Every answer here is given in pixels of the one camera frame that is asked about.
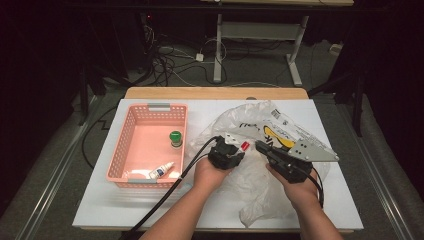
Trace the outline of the white dropper bottle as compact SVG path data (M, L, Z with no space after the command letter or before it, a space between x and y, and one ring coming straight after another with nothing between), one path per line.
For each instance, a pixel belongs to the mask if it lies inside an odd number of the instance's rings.
M162 176L164 176L173 166L174 166L173 162L168 162L152 170L148 174L148 176L150 179L159 179Z

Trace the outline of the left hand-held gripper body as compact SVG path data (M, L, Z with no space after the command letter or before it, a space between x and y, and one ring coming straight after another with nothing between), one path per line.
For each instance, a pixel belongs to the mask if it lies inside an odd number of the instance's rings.
M216 145L208 153L208 159L218 169L232 169L240 164L235 159L240 152L244 151L241 150L239 141L231 134L225 133L217 137Z

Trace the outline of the person's right hand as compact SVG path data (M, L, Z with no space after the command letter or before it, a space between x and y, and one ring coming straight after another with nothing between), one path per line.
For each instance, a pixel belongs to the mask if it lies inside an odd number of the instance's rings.
M289 183L283 176L269 164L268 171L283 185L284 191L296 211L310 211L313 207L320 209L317 187L311 180L303 183Z

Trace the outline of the black stand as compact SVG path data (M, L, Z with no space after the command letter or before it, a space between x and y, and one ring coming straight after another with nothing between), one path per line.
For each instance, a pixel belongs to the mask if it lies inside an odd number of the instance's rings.
M334 94L334 101L337 104L353 104L351 124L358 137L361 132L362 101L364 93L364 71L359 67L353 67L340 76L330 78L327 82L312 88L307 92L312 97L321 92L330 92Z
M103 78L107 77L112 79L118 85L124 87L133 87L134 84L128 79L121 77L117 73L106 70L98 65L83 64L79 67L78 82L79 82L79 99L80 99L80 120L78 125L82 126L87 122L89 115L89 95L88 88L94 92L95 95L103 96L105 94L105 87Z

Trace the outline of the white metal desk frame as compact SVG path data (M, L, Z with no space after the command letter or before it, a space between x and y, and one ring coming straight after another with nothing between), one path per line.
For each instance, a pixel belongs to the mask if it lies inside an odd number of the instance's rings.
M300 45L307 28L309 17L303 16L299 23L257 23L257 22L235 22L224 21L221 14L217 15L216 24L216 49L214 58L215 83L222 82L222 61L226 56L227 50L222 42L227 39L255 39L255 40L290 40L294 42L294 48L291 54L285 56L293 84L296 87L303 85L296 66L296 58Z

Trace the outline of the pink plastic basket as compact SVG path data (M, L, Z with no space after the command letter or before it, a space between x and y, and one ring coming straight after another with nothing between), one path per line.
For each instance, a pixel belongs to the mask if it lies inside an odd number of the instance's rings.
M126 109L106 178L121 188L169 188L181 176L188 106L172 103L136 103ZM173 147L172 131L182 133L182 145ZM155 168L173 162L161 178L150 179Z

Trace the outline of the white board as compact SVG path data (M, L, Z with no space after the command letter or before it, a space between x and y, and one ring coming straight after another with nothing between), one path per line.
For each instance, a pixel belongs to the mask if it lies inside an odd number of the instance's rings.
M106 137L97 164L77 210L73 225L88 230L127 230L141 220L165 194L163 189L120 188L106 179L109 163L125 114L135 99L122 100ZM187 139L192 140L224 111L238 107L242 100L187 100ZM311 100L277 100L280 111L311 131L322 142L328 141L321 119ZM324 176L324 210L336 227L346 233L363 228L362 221L337 163L331 163ZM297 216L257 220L246 228L239 220L240 199L232 191L213 194L197 225L211 232L289 232L297 231Z

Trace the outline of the person's left hand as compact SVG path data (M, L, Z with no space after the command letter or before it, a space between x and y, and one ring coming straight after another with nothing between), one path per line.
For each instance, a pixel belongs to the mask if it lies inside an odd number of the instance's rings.
M211 194L221 186L230 173L231 169L218 169L208 158L203 158L196 164L193 188L197 192Z

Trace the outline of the green lidded small jar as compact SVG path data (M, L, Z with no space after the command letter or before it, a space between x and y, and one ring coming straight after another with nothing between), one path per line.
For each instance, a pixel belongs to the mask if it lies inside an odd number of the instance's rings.
M169 138L173 147L177 148L182 145L182 133L180 131L172 131Z

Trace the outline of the metal floor rail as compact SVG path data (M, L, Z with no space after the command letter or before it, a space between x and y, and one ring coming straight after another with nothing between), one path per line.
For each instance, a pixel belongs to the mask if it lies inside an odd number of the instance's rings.
M356 146L359 148L362 156L362 164L365 172L368 174L376 195L379 198L380 205L384 209L392 228L394 229L398 240L414 240L413 234L401 213L398 203L389 191L388 185L379 172L377 165L373 162L369 148L366 146L362 137L359 137L351 124L351 117L348 108L345 105L338 105L343 120L347 123L350 134L353 136Z
M47 214L50 205L53 202L63 182L63 179L73 161L77 146L82 140L83 135L88 130L89 123L94 118L94 114L98 111L102 100L102 96L93 96L90 100L88 105L89 113L84 118L84 120L78 125L76 133L68 144L65 152L61 156L60 161L55 166L52 175L49 178L49 181L42 192L42 195L40 196L36 206L34 207L34 210L32 211L30 217L28 218L24 226L17 234L15 240L34 239L35 234L38 231L45 215Z

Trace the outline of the clear smiley plastic bag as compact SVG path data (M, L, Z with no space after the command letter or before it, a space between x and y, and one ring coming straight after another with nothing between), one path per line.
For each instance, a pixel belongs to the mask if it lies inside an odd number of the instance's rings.
M260 140L287 150L299 139L320 140L284 114L274 102L262 101L221 111L200 134L189 141L188 155L192 157L200 149L210 152L214 145L207 145L206 142L225 133L231 134L240 144L244 141L250 143L250 147L244 151L244 158L232 168L222 185L223 191L234 193L242 201L239 210L241 223L249 227L257 220L284 218L292 214L283 187L266 169L268 159L256 150L255 142ZM313 165L312 171L319 170L318 177L323 178L328 174L332 162L314 163L318 165Z

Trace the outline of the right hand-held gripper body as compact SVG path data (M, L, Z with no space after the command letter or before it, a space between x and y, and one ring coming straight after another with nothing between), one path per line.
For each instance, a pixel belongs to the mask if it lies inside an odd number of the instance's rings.
M267 157L270 166L289 183L302 183L310 175L314 162L336 162L338 155L318 140L299 139L293 147L282 152L281 157Z

